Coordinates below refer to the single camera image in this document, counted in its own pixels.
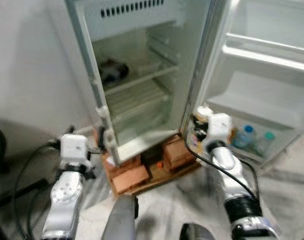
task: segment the white refrigerator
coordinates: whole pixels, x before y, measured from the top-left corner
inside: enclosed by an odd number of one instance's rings
[[[116,162],[176,134],[203,103],[275,139],[304,132],[304,0],[52,0],[50,14],[93,125]],[[102,80],[108,61],[125,78]]]

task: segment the wall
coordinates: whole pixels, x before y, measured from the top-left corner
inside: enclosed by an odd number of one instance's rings
[[[7,155],[90,125],[45,0],[0,0],[0,128]]]

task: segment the black cable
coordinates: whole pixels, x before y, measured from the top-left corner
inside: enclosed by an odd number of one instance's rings
[[[27,234],[30,237],[30,239],[35,240],[34,234],[33,234],[33,229],[32,229],[32,225],[31,225],[31,219],[32,219],[32,211],[34,208],[34,204],[35,204],[35,200],[37,199],[37,197],[40,195],[40,193],[42,193],[43,191],[47,190],[49,187],[52,187],[54,185],[54,183],[51,183],[47,186],[42,187],[41,189],[39,189],[33,196],[33,198],[30,201],[30,204],[28,206],[28,211],[27,211],[27,220],[26,220],[26,225],[27,225]]]
[[[223,169],[222,167],[220,166],[217,166],[216,164],[206,160],[205,158],[203,158],[202,156],[198,155],[197,153],[195,153],[194,151],[192,151],[190,149],[190,147],[187,145],[187,141],[186,139],[184,139],[184,145],[185,147],[188,149],[188,151],[194,155],[196,158],[202,160],[203,162],[206,162],[208,165],[216,168],[217,170],[221,171],[222,173],[224,173],[225,175],[229,176],[231,179],[233,179],[235,182],[237,182],[239,185],[241,185],[251,196],[253,199],[259,201],[257,199],[257,197],[255,196],[255,194],[249,189],[249,187],[247,187],[245,184],[243,184],[240,180],[237,179],[237,177],[235,177],[234,175],[230,174],[229,172],[227,172],[225,169]]]
[[[90,154],[102,154],[102,151],[101,149],[99,148],[89,148],[87,150]]]
[[[45,145],[42,145],[40,147],[38,147],[33,153],[32,155],[28,158],[28,160],[25,162],[22,170],[19,172],[14,186],[13,186],[13,190],[12,190],[12,200],[11,200],[11,206],[12,206],[12,212],[13,212],[13,217],[14,217],[14,221],[15,221],[15,226],[16,229],[18,231],[18,233],[21,235],[21,238],[24,240],[30,240],[28,234],[24,231],[22,224],[20,223],[19,217],[18,217],[18,212],[17,212],[17,208],[16,208],[16,203],[15,203],[15,193],[17,191],[17,187],[18,187],[18,183],[20,181],[20,178],[22,177],[26,167],[28,166],[28,164],[31,162],[31,160],[38,154],[38,152],[44,148],[49,148],[52,147],[51,143],[46,143]]]
[[[256,198],[258,200],[258,202],[260,203],[261,201],[261,193],[260,193],[260,185],[258,183],[258,177],[257,177],[257,173],[255,171],[255,169],[253,168],[252,165],[250,165],[248,162],[240,160],[240,162],[246,166],[248,166],[253,174],[253,178],[254,178],[254,182],[255,182],[255,188],[256,188]]]

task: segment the plastic bottle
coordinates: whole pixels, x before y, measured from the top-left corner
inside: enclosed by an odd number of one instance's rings
[[[263,137],[256,140],[251,148],[256,154],[264,157],[266,151],[268,150],[269,146],[274,141],[274,139],[275,139],[275,135],[272,132],[268,131],[265,133]]]
[[[206,105],[199,106],[193,116],[193,129],[188,138],[190,148],[200,153],[202,150],[201,142],[206,137],[208,129],[208,116],[212,115],[213,111]]]
[[[254,142],[256,132],[250,125],[245,125],[236,133],[232,141],[232,145],[239,149],[245,149],[248,145]]]

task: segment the dark object on shelf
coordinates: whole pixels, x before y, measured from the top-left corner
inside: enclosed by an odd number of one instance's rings
[[[127,77],[129,73],[129,68],[126,64],[121,62],[119,63],[112,59],[108,59],[107,61],[100,63],[98,65],[98,69],[104,85],[117,83]]]

